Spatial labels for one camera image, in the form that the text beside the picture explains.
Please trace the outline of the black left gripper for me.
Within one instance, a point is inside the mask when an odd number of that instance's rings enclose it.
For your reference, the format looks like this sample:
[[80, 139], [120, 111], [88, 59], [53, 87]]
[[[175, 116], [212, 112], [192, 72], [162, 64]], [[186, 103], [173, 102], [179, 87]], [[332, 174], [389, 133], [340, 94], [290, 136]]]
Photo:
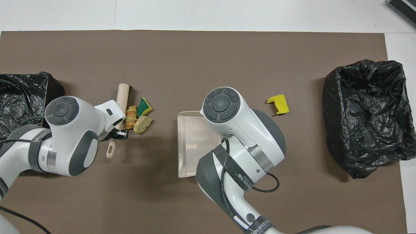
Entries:
[[109, 139], [127, 139], [129, 136], [128, 130], [113, 129], [109, 133]]

